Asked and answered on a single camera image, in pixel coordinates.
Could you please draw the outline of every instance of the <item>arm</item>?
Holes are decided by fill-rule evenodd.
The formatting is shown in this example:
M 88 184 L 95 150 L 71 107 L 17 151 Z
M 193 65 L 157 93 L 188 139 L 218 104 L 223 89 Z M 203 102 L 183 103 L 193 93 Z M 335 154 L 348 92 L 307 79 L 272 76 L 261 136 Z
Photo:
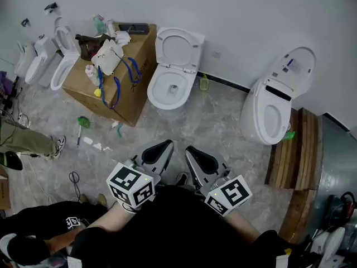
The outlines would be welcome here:
M 121 230 L 134 216 L 128 213 L 119 203 L 116 203 L 105 215 L 93 222 L 90 227 L 100 227 L 107 232 Z
M 252 244 L 260 236 L 259 231 L 236 210 L 227 214 L 223 219 L 249 244 Z
M 47 248 L 49 249 L 49 253 L 52 255 L 62 248 L 67 247 L 74 241 L 76 235 L 82 230 L 83 228 L 81 226 L 77 226 L 69 232 L 55 236 L 50 240 L 44 240 Z

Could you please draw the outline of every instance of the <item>wall outlet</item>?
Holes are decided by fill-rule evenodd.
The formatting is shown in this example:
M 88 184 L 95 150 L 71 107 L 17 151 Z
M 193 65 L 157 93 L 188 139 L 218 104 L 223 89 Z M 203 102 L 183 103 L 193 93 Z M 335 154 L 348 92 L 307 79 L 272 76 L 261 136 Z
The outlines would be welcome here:
M 212 58 L 215 58 L 215 59 L 219 59 L 221 57 L 221 53 L 220 52 L 217 52 L 217 51 L 213 51 L 211 53 L 211 57 Z

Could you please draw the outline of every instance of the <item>cardboard box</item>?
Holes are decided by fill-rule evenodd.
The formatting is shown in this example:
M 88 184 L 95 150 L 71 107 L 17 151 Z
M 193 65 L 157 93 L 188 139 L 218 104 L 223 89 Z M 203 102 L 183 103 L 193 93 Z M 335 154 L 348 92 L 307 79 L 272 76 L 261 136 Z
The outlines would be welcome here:
M 77 60 L 63 82 L 64 91 L 100 116 L 135 126 L 147 99 L 147 87 L 157 66 L 156 25 L 150 25 L 149 29 L 148 35 L 131 35 L 130 43 L 123 46 L 125 56 L 133 58 L 138 64 L 142 79 L 140 83 L 132 84 L 126 66 L 122 61 L 119 63 L 114 75 L 120 81 L 120 98 L 113 109 L 107 108 L 102 99 L 94 95 L 96 87 L 85 74 L 85 66 L 92 64 L 90 61 L 81 58 Z M 138 79 L 134 66 L 127 59 L 125 61 L 131 67 L 133 79 Z M 113 76 L 103 75 L 103 79 L 105 101 L 111 107 L 117 100 L 117 86 Z
M 9 180 L 5 169 L 0 166 L 0 210 L 10 209 Z

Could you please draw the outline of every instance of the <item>gray marble floor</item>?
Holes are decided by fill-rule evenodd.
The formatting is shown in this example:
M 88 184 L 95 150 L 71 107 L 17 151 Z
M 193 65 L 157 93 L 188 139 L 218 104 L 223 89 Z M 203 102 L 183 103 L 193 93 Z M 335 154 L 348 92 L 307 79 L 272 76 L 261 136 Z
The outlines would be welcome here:
M 184 150 L 199 145 L 221 152 L 237 174 L 242 174 L 253 196 L 239 210 L 260 230 L 279 230 L 290 202 L 291 191 L 272 189 L 264 185 L 270 147 L 252 143 L 240 133 L 239 116 L 245 93 L 225 85 L 210 82 L 209 90 L 201 92 L 198 80 L 181 112 L 168 116 L 146 102 L 135 128 L 124 125 L 121 137 L 113 120 L 99 117 L 62 90 L 53 92 L 39 86 L 21 83 L 20 111 L 30 119 L 30 128 L 46 135 L 65 135 L 67 144 L 58 160 L 21 156 L 23 171 L 9 171 L 12 212 L 35 205 L 70 200 L 75 197 L 69 173 L 80 175 L 79 188 L 90 200 L 104 193 L 108 203 L 112 198 L 105 180 L 118 161 L 131 157 L 140 145 L 156 139 L 172 139 L 175 152 L 162 178 L 172 183 L 181 171 L 188 171 Z M 76 147 L 77 118 L 91 121 Z M 101 150 L 93 145 L 100 144 Z

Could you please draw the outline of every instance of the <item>white wall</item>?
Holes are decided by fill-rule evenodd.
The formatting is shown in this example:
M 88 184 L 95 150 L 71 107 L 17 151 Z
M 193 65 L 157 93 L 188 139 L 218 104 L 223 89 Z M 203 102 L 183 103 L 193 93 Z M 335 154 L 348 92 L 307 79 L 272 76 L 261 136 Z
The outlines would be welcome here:
M 95 34 L 94 13 L 201 32 L 206 46 L 200 70 L 245 87 L 287 47 L 304 43 L 315 51 L 316 78 L 295 107 L 357 125 L 357 0 L 0 0 L 0 7 L 35 39 L 52 35 L 53 19 L 43 9 L 54 1 L 77 34 Z M 20 26 L 25 17 L 31 28 Z M 214 51 L 220 59 L 211 57 Z

